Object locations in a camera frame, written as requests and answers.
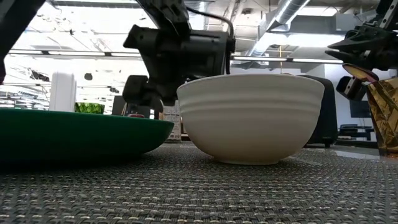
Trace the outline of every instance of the green plate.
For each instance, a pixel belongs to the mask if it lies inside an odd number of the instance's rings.
[[[159,147],[173,126],[145,118],[0,109],[0,162],[134,158]]]

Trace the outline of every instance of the black cable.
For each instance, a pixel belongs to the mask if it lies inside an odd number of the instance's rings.
[[[214,18],[214,19],[219,19],[225,23],[228,24],[228,28],[229,28],[229,41],[234,41],[234,25],[232,24],[232,22],[222,16],[217,16],[211,13],[207,13],[207,12],[201,12],[201,11],[197,11],[196,9],[192,9],[190,7],[187,7],[187,10],[195,13],[195,14],[199,14],[199,15],[203,15],[206,17],[210,17],[210,18]],[[226,52],[225,55],[225,72],[227,75],[229,75],[231,73],[230,70],[230,66],[231,66],[231,52]]]
[[[363,22],[362,19],[361,19],[358,15],[354,14],[354,16],[355,16],[359,21]]]
[[[323,15],[324,12],[326,12],[326,10],[330,9],[331,7],[336,10],[337,14],[340,13],[340,11],[335,6],[328,6],[325,10],[323,10],[323,12],[321,13],[321,16]]]
[[[192,8],[190,8],[188,6],[187,6],[187,10],[192,12],[192,13],[195,13],[195,14],[203,15],[203,16],[206,16],[206,17],[214,18],[214,19],[219,19],[219,20],[227,23],[228,27],[229,27],[229,38],[232,39],[234,37],[234,25],[228,19],[226,19],[226,18],[224,18],[222,16],[217,16],[217,15],[214,15],[214,14],[210,14],[210,13],[207,13],[207,12],[197,11],[196,9],[192,9]]]

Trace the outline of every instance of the woven placemat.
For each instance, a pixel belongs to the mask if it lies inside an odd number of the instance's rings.
[[[191,144],[95,169],[0,174],[0,223],[398,223],[398,165],[303,150],[274,166]]]

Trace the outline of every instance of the white bowl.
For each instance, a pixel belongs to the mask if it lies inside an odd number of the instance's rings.
[[[192,142],[216,160],[275,164],[310,139],[324,86],[293,75],[220,75],[177,90]]]

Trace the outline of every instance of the ceiling light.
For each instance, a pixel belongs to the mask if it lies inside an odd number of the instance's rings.
[[[2,104],[14,104],[14,101],[12,100],[0,100],[0,105]]]
[[[235,38],[236,40],[246,40],[246,41],[256,41],[255,39],[250,39],[250,38],[240,38],[240,37],[237,37],[237,38]]]
[[[18,100],[18,102],[21,102],[21,103],[31,103],[32,100]]]
[[[329,34],[292,34],[287,38],[287,44],[299,47],[328,47],[344,40],[343,35]]]
[[[131,54],[131,53],[139,53],[139,50],[138,49],[126,49],[127,50],[127,52],[120,52],[120,53],[128,53],[128,54]]]
[[[16,106],[32,106],[30,103],[16,103]]]
[[[0,108],[13,108],[14,105],[0,105]]]
[[[258,61],[258,62],[286,62],[287,58],[234,56],[232,60]]]
[[[332,63],[342,64],[341,60],[330,60],[330,59],[310,59],[310,58],[294,58],[293,62],[304,62],[304,63]]]
[[[34,105],[35,108],[48,108],[48,106],[45,105]]]
[[[10,50],[9,54],[43,54],[40,50]]]
[[[51,84],[46,84],[46,83],[3,83],[2,85],[1,85],[1,87],[2,88],[4,88],[4,87],[15,87],[15,86],[31,86],[31,87],[34,87],[34,86],[41,86],[41,87],[51,87]]]
[[[115,57],[141,57],[140,53],[111,53]]]
[[[50,55],[105,56],[104,52],[49,51]]]

